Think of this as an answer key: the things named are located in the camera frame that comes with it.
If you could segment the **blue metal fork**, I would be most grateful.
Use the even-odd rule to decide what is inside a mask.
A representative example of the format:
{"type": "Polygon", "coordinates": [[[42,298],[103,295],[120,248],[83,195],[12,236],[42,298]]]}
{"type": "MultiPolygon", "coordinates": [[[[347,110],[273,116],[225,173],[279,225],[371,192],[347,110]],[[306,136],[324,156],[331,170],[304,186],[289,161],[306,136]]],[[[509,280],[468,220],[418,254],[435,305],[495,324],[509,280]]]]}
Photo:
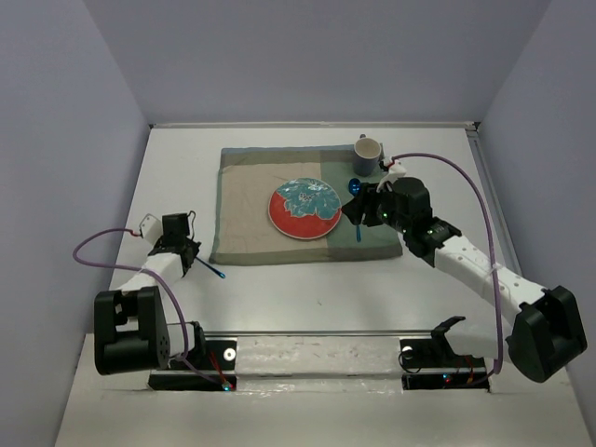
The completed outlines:
{"type": "Polygon", "coordinates": [[[211,265],[210,263],[204,261],[203,259],[199,258],[198,256],[195,258],[195,260],[197,262],[201,263],[206,268],[208,268],[213,274],[215,274],[219,278],[222,278],[222,279],[225,279],[226,278],[226,274],[224,272],[222,272],[219,269],[215,268],[213,265],[211,265]]]}

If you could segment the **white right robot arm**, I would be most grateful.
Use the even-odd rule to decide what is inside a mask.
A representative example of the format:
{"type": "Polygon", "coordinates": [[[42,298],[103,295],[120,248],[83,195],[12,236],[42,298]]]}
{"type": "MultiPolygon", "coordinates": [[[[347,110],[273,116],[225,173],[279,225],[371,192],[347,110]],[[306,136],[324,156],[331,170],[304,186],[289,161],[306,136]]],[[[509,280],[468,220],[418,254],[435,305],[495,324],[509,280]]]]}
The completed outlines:
{"type": "Polygon", "coordinates": [[[412,255],[493,305],[494,374],[509,360],[526,378],[544,383],[587,350],[575,296],[563,286],[548,289],[529,281],[499,264],[492,251],[480,251],[458,228],[434,215],[420,180],[353,179],[348,189],[353,198],[342,213],[353,225],[392,228],[412,255]]]}

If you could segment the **blue metal spoon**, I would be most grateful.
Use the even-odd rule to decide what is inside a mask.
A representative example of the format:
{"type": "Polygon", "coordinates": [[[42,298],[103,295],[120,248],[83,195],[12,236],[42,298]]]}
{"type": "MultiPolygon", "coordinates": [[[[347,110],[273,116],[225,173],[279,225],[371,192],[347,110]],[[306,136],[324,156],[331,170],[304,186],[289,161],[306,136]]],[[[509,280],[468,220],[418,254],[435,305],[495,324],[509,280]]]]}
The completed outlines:
{"type": "MultiPolygon", "coordinates": [[[[348,191],[350,192],[350,194],[353,197],[356,197],[359,193],[360,190],[360,186],[361,186],[361,182],[358,178],[352,178],[349,182],[348,182],[348,191]]],[[[356,225],[356,241],[358,243],[360,243],[362,241],[362,237],[361,237],[361,230],[360,230],[360,224],[361,222],[359,222],[356,225]]]]}

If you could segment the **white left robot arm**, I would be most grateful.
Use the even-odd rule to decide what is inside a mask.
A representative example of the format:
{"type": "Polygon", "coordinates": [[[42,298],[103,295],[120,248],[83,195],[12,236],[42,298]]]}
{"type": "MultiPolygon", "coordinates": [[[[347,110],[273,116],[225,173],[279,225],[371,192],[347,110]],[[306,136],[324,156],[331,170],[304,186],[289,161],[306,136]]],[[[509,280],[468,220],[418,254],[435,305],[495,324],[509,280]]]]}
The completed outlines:
{"type": "Polygon", "coordinates": [[[190,215],[147,215],[139,236],[152,246],[144,264],[125,284],[94,300],[94,360],[101,375],[165,370],[173,359],[195,368],[208,353],[200,324],[182,320],[170,327],[162,300],[171,297],[172,285],[187,275],[199,252],[190,215]],[[171,329],[182,336],[175,346],[171,329]]]}

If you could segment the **lavender cup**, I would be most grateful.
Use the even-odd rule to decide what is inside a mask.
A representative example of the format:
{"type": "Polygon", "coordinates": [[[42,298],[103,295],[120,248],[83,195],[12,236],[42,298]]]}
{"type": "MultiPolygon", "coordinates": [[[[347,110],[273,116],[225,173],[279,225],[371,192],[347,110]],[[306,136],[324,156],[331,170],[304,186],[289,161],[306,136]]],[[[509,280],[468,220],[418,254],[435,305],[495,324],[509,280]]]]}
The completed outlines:
{"type": "Polygon", "coordinates": [[[372,175],[383,156],[383,145],[377,140],[361,134],[353,144],[352,169],[361,177],[372,175]]]}

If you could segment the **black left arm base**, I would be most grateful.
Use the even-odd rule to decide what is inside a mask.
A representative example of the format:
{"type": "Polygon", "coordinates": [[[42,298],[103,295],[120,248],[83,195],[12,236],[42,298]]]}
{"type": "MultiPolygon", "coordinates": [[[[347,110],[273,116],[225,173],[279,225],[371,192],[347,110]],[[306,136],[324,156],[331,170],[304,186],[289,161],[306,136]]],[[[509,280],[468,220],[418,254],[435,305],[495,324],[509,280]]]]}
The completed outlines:
{"type": "Polygon", "coordinates": [[[208,338],[204,355],[195,349],[188,354],[191,368],[173,359],[166,370],[150,372],[147,386],[153,391],[233,392],[236,360],[236,338],[208,338]]]}

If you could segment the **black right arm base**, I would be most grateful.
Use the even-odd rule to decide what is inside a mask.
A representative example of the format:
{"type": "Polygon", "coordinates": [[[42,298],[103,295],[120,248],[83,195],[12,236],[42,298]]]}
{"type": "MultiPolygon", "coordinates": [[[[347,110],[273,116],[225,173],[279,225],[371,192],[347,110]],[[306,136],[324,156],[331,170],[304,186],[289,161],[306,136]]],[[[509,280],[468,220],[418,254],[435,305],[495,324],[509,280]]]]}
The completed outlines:
{"type": "Polygon", "coordinates": [[[489,391],[491,374],[483,358],[457,355],[446,334],[464,321],[456,316],[437,325],[426,338],[400,340],[398,363],[405,391],[478,389],[489,391]]]}

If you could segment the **patchwork cloth placemat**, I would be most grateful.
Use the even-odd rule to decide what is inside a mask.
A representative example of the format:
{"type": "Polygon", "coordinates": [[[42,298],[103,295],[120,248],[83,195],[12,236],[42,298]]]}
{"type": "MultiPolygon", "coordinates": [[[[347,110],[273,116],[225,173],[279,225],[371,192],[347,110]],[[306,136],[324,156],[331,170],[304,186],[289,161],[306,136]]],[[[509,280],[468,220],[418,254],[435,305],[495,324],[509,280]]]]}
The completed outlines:
{"type": "Polygon", "coordinates": [[[218,172],[215,236],[210,261],[256,266],[362,262],[400,257],[398,235],[385,226],[354,227],[346,217],[327,235],[303,240],[278,231],[269,200],[286,181],[314,178],[342,202],[351,199],[352,145],[224,148],[218,172]]]}

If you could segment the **red and teal plate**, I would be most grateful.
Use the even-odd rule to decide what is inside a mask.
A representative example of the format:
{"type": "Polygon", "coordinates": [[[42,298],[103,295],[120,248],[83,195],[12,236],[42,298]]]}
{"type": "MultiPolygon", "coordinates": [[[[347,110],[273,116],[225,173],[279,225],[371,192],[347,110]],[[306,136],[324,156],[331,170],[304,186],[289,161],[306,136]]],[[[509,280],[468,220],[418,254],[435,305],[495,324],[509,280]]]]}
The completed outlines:
{"type": "Polygon", "coordinates": [[[341,218],[341,200],[327,183],[297,178],[279,186],[268,203],[268,217],[283,235],[300,240],[327,236],[341,218]]]}

